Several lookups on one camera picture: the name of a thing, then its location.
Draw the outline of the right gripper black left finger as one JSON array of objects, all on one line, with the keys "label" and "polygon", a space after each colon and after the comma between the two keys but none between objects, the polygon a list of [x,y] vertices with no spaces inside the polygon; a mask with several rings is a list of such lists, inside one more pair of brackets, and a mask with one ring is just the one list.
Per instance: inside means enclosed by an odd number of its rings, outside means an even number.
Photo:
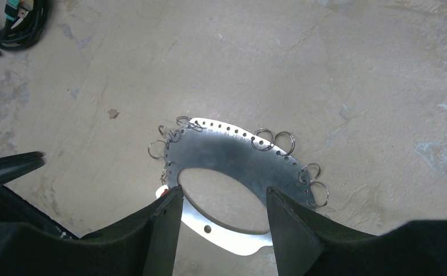
[{"label": "right gripper black left finger", "polygon": [[183,192],[174,187],[80,239],[0,188],[0,275],[171,275]]}]

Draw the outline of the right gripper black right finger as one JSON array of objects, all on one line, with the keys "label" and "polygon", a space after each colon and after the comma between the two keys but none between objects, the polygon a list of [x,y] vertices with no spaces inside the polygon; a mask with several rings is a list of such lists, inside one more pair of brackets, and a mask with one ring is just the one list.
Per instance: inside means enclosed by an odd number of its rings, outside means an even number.
[{"label": "right gripper black right finger", "polygon": [[339,224],[276,187],[267,215],[279,275],[447,275],[447,220],[417,220],[380,236]]}]

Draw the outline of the silver metal key holder plate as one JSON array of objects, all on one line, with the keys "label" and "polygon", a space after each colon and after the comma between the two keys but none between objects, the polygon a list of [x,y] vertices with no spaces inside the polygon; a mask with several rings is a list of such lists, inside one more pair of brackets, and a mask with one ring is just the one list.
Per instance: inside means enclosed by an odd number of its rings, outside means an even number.
[{"label": "silver metal key holder plate", "polygon": [[273,133],[267,128],[250,132],[202,117],[179,116],[176,123],[175,130],[158,127],[163,145],[159,159],[164,162],[158,197],[164,189],[179,185],[181,172],[200,168],[236,180],[263,204],[270,186],[310,209],[329,203],[315,199],[312,187],[319,185],[322,169],[317,163],[304,164],[293,157],[296,140],[291,132]]}]

